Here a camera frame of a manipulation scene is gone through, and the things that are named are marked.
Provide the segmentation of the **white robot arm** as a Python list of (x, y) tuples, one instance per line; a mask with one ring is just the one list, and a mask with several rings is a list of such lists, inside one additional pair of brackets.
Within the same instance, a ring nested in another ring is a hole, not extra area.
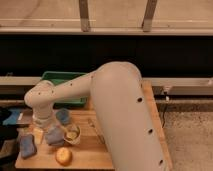
[(139, 69), (109, 62), (93, 72), (54, 86), (41, 81), (24, 96), (33, 119), (44, 124), (58, 100), (89, 96), (115, 171), (169, 171), (142, 90)]

